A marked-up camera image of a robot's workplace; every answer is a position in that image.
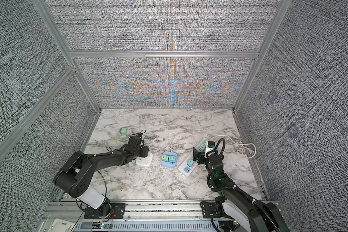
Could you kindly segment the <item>green plug cube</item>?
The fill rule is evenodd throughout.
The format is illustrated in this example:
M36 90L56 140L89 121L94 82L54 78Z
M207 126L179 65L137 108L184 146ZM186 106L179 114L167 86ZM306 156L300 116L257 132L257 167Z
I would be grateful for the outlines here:
M203 144L199 147L198 151L199 151L199 152L203 152L205 149L206 149L206 143L203 143Z
M127 128L120 128L120 134L122 134L122 135L126 135L127 134L127 131L128 131L128 129Z
M164 162L168 162L169 161L169 156L168 155L163 155L161 160L164 161Z

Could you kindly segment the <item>white square power strip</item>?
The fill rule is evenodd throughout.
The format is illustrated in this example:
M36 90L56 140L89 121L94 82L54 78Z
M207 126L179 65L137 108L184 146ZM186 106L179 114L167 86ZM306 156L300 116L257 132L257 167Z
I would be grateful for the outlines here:
M149 167L153 160L153 154L151 152L148 153L148 155L145 158L138 157L135 160L136 165L141 167Z

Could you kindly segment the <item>teal plug cube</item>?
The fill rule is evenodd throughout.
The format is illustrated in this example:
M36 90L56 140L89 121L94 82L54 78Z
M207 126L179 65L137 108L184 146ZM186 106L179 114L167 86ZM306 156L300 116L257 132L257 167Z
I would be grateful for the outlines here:
M176 163L177 162L177 157L176 156L169 156L168 161L170 163Z
M192 167L194 163L195 163L195 162L194 162L192 159L190 159L190 160L188 161L188 163L187 163L187 166L188 166L188 167Z

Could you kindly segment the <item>long white power strip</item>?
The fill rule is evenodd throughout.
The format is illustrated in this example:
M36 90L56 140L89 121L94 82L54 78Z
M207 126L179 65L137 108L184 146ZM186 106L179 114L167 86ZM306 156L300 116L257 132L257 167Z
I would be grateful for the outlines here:
M199 147L203 144L203 143L207 143L208 138L204 137L198 144L197 146L195 146L194 148L196 148L197 150L199 149ZM178 170L181 172L181 175L184 177L189 177L193 171L196 169L196 167L199 165L198 163L194 163L192 167L188 167L187 163L190 159L192 159L193 157L193 150L192 152L184 159L184 161L180 164L180 166L178 167Z

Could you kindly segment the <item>blue square power strip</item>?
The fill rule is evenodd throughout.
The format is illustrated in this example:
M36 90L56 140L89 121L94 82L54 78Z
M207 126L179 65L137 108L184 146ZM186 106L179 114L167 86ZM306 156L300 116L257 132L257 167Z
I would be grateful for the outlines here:
M165 151L163 153L163 155L168 155L168 156L176 156L177 157L177 161L178 161L178 155L174 152L171 152L171 151ZM176 165L177 165L177 162L176 163L170 163L170 162L164 162L164 161L160 161L161 162L161 165L164 166L164 167L167 167L167 168L175 168Z

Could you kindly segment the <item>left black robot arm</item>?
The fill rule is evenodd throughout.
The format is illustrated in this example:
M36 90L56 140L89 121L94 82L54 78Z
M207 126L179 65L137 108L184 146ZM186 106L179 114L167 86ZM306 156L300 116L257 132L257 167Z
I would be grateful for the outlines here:
M113 151L99 154L75 152L62 166L54 177L54 184L80 200L88 208L81 209L85 214L106 218L111 216L113 209L107 194L100 194L90 185L95 172L113 166L126 165L136 158L148 156L149 147L145 145L145 130L132 134L127 144Z

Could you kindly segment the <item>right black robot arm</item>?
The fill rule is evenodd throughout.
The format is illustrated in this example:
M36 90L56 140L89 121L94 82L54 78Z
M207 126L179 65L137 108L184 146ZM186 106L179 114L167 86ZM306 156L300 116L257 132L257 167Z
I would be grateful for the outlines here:
M193 148L193 160L203 164L208 171L207 185L219 196L214 202L202 201L200 206L204 218L209 218L214 229L220 232L231 230L231 225L215 224L216 219L233 220L235 227L247 232L288 232L289 228L278 207L264 203L247 194L224 172L222 159L217 151L209 154Z

